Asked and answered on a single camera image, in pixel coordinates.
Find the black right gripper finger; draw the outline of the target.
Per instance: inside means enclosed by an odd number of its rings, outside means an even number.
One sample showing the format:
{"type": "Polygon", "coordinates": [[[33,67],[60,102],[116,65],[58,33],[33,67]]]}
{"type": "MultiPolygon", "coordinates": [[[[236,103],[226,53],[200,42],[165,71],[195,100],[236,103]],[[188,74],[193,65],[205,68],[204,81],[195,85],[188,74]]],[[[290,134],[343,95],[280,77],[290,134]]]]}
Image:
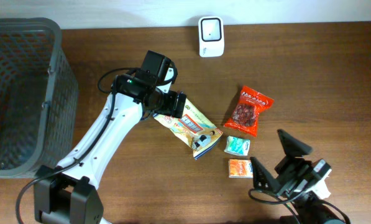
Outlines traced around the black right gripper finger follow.
{"type": "Polygon", "coordinates": [[[277,133],[286,156],[303,157],[312,153],[311,146],[294,138],[283,129],[278,129],[277,133]]]}
{"type": "Polygon", "coordinates": [[[250,161],[252,164],[254,188],[277,193],[280,190],[278,180],[269,173],[256,157],[251,157],[250,161]]]}

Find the orange tissue pack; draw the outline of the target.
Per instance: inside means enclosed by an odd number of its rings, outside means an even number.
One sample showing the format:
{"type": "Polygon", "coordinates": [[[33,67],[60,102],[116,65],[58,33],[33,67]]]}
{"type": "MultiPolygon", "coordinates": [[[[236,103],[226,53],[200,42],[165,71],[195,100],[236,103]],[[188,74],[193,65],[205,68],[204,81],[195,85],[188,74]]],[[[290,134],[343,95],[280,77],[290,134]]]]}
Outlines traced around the orange tissue pack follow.
{"type": "Polygon", "coordinates": [[[252,163],[250,160],[230,159],[228,164],[230,178],[253,178],[252,163]]]}

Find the yellow snack bag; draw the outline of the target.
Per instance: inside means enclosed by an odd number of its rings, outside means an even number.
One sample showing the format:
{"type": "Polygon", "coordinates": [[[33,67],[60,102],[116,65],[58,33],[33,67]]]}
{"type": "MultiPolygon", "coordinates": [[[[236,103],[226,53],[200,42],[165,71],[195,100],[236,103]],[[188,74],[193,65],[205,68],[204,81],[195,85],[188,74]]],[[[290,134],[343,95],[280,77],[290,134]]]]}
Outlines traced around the yellow snack bag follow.
{"type": "Polygon", "coordinates": [[[219,142],[223,134],[188,99],[185,101],[181,118],[161,114],[155,114],[153,117],[193,150],[195,160],[210,151],[219,142]]]}

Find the teal tissue pack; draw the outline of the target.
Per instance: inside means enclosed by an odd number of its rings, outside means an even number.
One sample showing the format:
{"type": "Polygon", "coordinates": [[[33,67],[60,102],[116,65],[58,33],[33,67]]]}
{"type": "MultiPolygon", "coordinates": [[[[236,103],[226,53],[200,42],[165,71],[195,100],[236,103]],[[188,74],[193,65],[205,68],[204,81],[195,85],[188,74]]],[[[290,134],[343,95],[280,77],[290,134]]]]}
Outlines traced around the teal tissue pack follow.
{"type": "Polygon", "coordinates": [[[224,152],[235,156],[247,156],[249,153],[249,149],[250,149],[249,139],[228,136],[224,152]]]}

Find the red snack bag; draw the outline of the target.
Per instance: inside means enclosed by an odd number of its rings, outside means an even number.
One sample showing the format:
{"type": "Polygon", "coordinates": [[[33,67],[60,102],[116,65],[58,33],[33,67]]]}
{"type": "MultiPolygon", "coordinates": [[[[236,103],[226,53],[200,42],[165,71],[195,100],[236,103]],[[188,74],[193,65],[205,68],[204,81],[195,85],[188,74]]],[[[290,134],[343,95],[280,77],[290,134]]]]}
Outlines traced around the red snack bag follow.
{"type": "Polygon", "coordinates": [[[240,91],[239,101],[224,123],[224,127],[256,137],[260,113],[271,108],[274,102],[274,99],[244,85],[240,91]]]}

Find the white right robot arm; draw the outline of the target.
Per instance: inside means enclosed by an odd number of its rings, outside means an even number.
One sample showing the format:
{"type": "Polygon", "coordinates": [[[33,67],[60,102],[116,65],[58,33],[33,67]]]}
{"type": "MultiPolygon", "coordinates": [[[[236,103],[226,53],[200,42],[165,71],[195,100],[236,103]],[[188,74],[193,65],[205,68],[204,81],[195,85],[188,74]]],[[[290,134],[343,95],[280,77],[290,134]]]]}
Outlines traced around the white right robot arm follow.
{"type": "Polygon", "coordinates": [[[290,216],[279,218],[280,223],[350,223],[349,217],[326,201],[331,195],[325,183],[332,167],[324,160],[307,161],[304,156],[313,148],[286,131],[277,131],[285,157],[271,173],[251,157],[254,187],[248,196],[267,205],[284,205],[290,216]]]}

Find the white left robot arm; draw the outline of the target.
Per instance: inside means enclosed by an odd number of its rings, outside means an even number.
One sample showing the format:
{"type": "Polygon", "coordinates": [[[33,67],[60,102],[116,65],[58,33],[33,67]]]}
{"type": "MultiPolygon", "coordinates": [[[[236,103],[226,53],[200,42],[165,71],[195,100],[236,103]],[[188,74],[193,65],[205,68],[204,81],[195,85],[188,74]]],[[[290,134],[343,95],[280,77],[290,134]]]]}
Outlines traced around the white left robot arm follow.
{"type": "Polygon", "coordinates": [[[104,108],[81,141],[54,168],[42,166],[34,186],[39,223],[107,223],[98,188],[129,131],[152,114],[181,118],[186,95],[170,90],[178,72],[149,50],[139,68],[118,68],[104,108]]]}

